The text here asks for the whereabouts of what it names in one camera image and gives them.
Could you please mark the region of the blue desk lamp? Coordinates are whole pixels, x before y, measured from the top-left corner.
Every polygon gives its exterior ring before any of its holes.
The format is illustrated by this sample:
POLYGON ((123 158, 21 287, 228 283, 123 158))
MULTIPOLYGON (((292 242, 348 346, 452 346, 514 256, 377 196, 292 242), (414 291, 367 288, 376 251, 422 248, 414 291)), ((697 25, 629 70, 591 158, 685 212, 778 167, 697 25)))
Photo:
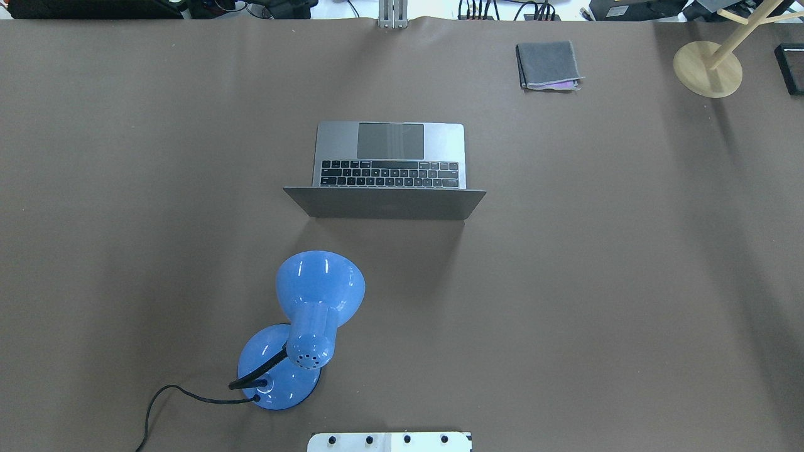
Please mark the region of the blue desk lamp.
POLYGON ((264 327, 239 355, 229 383, 267 410, 285 410, 318 386, 334 356, 337 332, 358 311, 366 283, 342 255, 309 250, 288 258, 276 275, 276 297, 287 323, 264 327))

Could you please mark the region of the aluminium frame post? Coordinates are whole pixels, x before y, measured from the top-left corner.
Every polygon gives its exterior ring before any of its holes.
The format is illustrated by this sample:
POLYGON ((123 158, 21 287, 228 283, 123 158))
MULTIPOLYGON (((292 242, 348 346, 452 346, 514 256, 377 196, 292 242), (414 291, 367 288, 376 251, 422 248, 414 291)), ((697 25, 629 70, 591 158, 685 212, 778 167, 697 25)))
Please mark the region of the aluminium frame post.
POLYGON ((378 2, 378 26, 380 29, 407 28, 408 1, 380 0, 378 2))

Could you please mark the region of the black flat device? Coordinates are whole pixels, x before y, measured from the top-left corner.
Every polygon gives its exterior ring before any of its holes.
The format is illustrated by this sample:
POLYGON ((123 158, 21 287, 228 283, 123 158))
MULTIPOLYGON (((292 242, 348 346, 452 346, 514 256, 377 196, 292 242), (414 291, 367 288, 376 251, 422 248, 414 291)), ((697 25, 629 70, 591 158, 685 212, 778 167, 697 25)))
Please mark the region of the black flat device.
POLYGON ((782 43, 774 52, 788 94, 803 95, 803 45, 782 43))

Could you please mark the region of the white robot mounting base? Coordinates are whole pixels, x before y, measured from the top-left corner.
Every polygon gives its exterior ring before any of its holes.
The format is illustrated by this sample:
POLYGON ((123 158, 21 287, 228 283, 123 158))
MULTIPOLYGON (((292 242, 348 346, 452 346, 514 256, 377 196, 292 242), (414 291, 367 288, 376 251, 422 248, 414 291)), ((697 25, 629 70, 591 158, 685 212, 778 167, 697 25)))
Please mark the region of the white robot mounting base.
POLYGON ((472 435, 460 431, 314 434, 307 451, 473 451, 472 435))

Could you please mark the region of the wooden cup stand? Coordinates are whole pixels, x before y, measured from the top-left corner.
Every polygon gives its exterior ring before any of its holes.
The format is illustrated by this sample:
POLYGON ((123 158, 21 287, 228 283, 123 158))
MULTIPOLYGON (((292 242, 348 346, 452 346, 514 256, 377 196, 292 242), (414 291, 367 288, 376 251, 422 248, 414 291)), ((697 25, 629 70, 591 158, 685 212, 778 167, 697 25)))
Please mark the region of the wooden cup stand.
POLYGON ((775 14, 781 1, 764 1, 752 14, 743 18, 724 8, 716 14, 740 26, 723 44, 709 41, 687 43, 676 51, 673 69, 680 82, 695 94, 712 99, 734 94, 743 80, 743 69, 735 57, 735 49, 755 31, 758 26, 777 23, 793 18, 802 18, 803 12, 775 14))

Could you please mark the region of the folded grey cloth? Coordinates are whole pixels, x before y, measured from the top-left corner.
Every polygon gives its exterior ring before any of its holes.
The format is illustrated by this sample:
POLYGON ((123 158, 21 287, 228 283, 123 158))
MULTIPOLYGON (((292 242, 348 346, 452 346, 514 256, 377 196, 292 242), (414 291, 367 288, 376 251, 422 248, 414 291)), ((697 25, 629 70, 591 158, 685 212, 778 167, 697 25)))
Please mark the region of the folded grey cloth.
POLYGON ((571 92, 580 90, 580 74, 571 41, 518 43, 515 46, 522 89, 571 92))

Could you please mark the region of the grey laptop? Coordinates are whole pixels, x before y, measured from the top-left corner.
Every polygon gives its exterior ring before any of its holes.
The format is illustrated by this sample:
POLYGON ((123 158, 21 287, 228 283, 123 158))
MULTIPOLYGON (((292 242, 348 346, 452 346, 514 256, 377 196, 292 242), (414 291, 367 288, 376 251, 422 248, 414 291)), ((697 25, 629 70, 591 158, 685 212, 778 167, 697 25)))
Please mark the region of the grey laptop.
POLYGON ((459 123, 322 121, 310 186, 285 192, 309 217, 463 221, 485 197, 466 182, 459 123))

